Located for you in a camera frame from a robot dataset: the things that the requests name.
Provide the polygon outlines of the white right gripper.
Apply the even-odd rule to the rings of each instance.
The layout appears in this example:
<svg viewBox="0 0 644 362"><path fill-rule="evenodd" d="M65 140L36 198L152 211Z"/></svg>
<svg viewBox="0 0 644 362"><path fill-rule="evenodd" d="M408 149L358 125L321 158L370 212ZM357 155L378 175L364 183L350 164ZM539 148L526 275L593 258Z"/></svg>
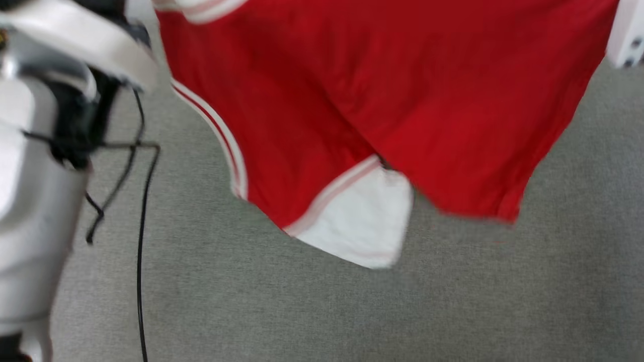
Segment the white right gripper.
<svg viewBox="0 0 644 362"><path fill-rule="evenodd" d="M606 57L616 69L644 64L644 0L619 0Z"/></svg>

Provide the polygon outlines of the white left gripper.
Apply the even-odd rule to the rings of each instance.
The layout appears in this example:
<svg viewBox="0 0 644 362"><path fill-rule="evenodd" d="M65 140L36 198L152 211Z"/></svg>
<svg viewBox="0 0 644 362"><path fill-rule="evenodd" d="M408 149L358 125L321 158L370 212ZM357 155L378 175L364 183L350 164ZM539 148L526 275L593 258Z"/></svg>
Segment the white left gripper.
<svg viewBox="0 0 644 362"><path fill-rule="evenodd" d="M156 84L158 67L150 47L72 0L18 0L0 10L0 24L142 91Z"/></svg>

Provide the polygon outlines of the red jersey with white trim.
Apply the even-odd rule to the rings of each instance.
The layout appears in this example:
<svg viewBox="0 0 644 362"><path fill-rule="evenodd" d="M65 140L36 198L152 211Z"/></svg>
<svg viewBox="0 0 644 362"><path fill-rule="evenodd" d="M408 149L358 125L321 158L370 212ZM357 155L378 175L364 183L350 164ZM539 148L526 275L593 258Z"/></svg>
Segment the red jersey with white trim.
<svg viewBox="0 0 644 362"><path fill-rule="evenodd" d="M231 190L304 243L398 259L414 189L515 222L619 0L152 0L171 85Z"/></svg>

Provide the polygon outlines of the grey fabric sofa seat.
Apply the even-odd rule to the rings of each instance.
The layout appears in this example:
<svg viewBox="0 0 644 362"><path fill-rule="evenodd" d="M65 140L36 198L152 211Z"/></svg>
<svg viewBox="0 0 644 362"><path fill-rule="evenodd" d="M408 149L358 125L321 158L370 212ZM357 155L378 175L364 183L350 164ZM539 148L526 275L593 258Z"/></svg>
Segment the grey fabric sofa seat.
<svg viewBox="0 0 644 362"><path fill-rule="evenodd" d="M417 196L398 263L369 270L231 194L146 25L161 66L146 138L163 149L143 241L150 362L644 362L644 66L596 71L515 225Z"/></svg>

